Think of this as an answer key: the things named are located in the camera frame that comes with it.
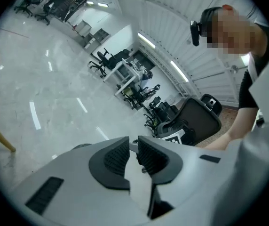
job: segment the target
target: white desk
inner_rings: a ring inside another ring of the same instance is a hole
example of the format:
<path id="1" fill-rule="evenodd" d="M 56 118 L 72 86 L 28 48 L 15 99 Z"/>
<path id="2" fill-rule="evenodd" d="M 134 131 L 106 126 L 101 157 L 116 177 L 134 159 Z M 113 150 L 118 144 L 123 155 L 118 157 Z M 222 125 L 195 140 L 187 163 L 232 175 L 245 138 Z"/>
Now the white desk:
<path id="1" fill-rule="evenodd" d="M 124 65 L 132 74 L 133 76 L 115 93 L 115 96 L 117 96 L 122 90 L 124 90 L 132 81 L 135 80 L 135 78 L 139 78 L 140 75 L 139 73 L 131 68 L 125 59 L 122 59 L 121 62 L 117 63 L 116 67 L 105 77 L 105 79 L 103 80 L 103 82 L 106 82 L 107 79 L 112 75 L 114 74 L 122 65 Z"/>

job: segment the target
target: red line on floor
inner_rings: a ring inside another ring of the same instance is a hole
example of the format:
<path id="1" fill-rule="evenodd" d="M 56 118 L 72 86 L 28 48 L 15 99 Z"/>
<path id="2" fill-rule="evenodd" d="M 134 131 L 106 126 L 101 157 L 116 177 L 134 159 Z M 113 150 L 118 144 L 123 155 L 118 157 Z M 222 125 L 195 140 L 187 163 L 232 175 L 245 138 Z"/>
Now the red line on floor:
<path id="1" fill-rule="evenodd" d="M 25 36 L 25 35 L 22 35 L 22 34 L 19 34 L 19 33 L 10 31 L 10 30 L 7 30 L 7 29 L 0 28 L 0 30 L 4 30 L 4 31 L 10 32 L 10 33 L 14 33 L 14 34 L 17 34 L 17 35 L 20 35 L 20 36 L 22 36 L 22 37 L 25 37 L 25 38 L 28 38 L 28 39 L 29 39 L 29 37 L 27 37 L 27 36 Z"/>

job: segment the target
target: ceiling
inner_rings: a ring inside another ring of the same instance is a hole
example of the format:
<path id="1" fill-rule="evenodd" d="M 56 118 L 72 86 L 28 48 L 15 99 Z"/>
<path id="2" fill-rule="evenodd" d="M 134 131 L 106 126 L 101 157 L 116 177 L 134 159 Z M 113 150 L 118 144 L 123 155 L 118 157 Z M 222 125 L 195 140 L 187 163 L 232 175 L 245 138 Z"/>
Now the ceiling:
<path id="1" fill-rule="evenodd" d="M 206 44 L 191 43 L 190 21 L 200 20 L 208 7 L 232 5 L 241 15 L 252 10 L 251 0 L 115 0 L 122 14 L 132 17 L 139 32 L 156 45 L 155 49 L 140 40 L 141 49 L 166 73 L 183 95 L 208 93 L 223 105 L 238 105 L 238 89 L 245 71 L 242 60 L 223 62 Z M 258 10 L 250 18 L 255 20 Z M 189 79 L 185 82 L 170 64 L 173 60 Z M 236 74 L 230 69 L 236 65 Z"/>

